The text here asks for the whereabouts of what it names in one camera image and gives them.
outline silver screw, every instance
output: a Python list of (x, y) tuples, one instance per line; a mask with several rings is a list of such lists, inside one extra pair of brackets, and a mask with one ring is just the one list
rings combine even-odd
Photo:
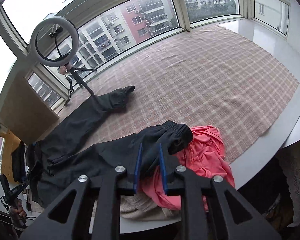
[(79, 176), (78, 181), (85, 182), (85, 181), (87, 181), (87, 179), (88, 179), (88, 177), (86, 175), (81, 175), (81, 176)]
[(213, 180), (215, 182), (221, 182), (221, 181), (223, 181), (223, 177), (221, 177), (220, 175), (216, 175), (216, 176), (213, 177)]
[(184, 171), (186, 171), (186, 167), (185, 166), (183, 166), (183, 165), (179, 165), (179, 166), (177, 166), (177, 171), (180, 171), (180, 172), (184, 172)]
[(119, 166), (116, 166), (115, 171), (116, 172), (123, 172), (125, 169), (126, 169), (125, 167), (119, 165)]

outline checkered fabric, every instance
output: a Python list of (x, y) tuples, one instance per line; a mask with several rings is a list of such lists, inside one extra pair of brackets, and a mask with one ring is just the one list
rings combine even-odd
[[(167, 120), (220, 129), (233, 162), (278, 118), (298, 81), (268, 52), (217, 25), (159, 41), (105, 70), (88, 85), (96, 95), (136, 87), (125, 113), (111, 114), (89, 138), (117, 139)], [(60, 121), (89, 97), (76, 92)]]

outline hand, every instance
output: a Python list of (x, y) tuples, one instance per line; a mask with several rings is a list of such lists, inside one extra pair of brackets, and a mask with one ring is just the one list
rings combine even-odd
[(17, 198), (15, 202), (16, 202), (18, 209), (14, 208), (14, 207), (9, 208), (9, 211), (11, 212), (11, 214), (18, 214), (21, 218), (26, 217), (27, 213), (23, 210), (22, 201)]

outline dark clothing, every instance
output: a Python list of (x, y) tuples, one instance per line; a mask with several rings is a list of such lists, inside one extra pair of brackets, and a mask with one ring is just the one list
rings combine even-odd
[(23, 141), (21, 141), (18, 148), (11, 153), (11, 162), (14, 181), (22, 183), (27, 178), (25, 169), (25, 144)]
[(37, 181), (46, 171), (48, 158), (62, 158), (78, 152), (106, 118), (115, 111), (126, 109), (128, 95), (134, 86), (116, 89), (101, 96), (90, 96), (66, 117), (45, 139), (29, 145), (26, 163), (33, 201), (38, 202)]
[(143, 147), (140, 176), (151, 176), (159, 164), (159, 143), (163, 151), (174, 154), (187, 147), (192, 138), (188, 126), (167, 121), (147, 127), (137, 134), (94, 144), (78, 154), (47, 156), (42, 152), (44, 171), (37, 184), (39, 204), (47, 207), (80, 175), (103, 175), (110, 168), (122, 164), (126, 156), (138, 151), (140, 143)]

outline wooden panel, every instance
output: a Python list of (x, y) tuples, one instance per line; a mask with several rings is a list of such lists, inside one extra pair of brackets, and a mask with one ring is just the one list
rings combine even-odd
[(11, 153), (18, 148), (20, 139), (10, 130), (8, 130), (7, 134), (0, 134), (0, 136), (2, 135), (5, 139), (2, 152), (1, 173), (7, 176), (7, 179), (10, 183), (16, 184), (17, 182), (14, 181), (12, 173)]
[(18, 74), (4, 100), (0, 119), (25, 144), (36, 141), (58, 116)]

